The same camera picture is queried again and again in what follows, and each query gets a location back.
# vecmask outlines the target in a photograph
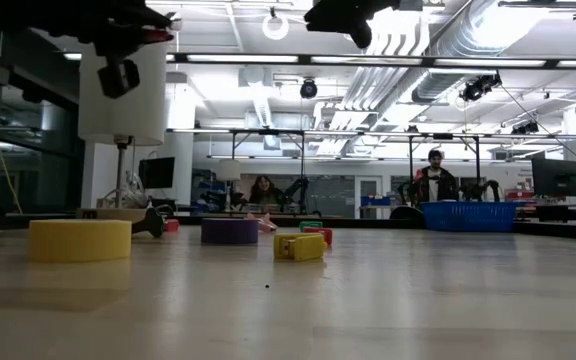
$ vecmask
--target yellow block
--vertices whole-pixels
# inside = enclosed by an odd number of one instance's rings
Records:
[[[322,234],[277,234],[275,235],[275,259],[305,261],[324,256],[326,242]]]
[[[130,256],[132,224],[119,220],[35,220],[30,222],[28,259],[89,262]]]

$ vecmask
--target black monitor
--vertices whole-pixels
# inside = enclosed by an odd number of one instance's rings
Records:
[[[576,161],[532,159],[535,195],[576,196]]]
[[[171,188],[175,158],[141,160],[139,162],[139,177],[145,189]]]

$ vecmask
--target blue bin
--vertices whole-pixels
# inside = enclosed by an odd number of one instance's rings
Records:
[[[426,228],[437,231],[512,232],[520,203],[429,202],[421,204]]]

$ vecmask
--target white lamp shade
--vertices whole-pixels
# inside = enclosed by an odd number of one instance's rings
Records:
[[[139,68],[140,84],[119,99],[103,95],[97,71],[106,66],[92,46],[80,65],[79,137],[114,144],[132,136],[137,146],[161,145],[166,131],[166,45],[147,45],[128,57]]]
[[[217,180],[221,181],[235,181],[241,180],[241,169],[239,168],[239,161],[233,159],[225,159],[219,162],[217,166]]]

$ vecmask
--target door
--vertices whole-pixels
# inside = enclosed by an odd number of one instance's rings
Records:
[[[355,219],[382,219],[382,211],[378,209],[360,209],[362,196],[382,194],[381,176],[355,176]]]

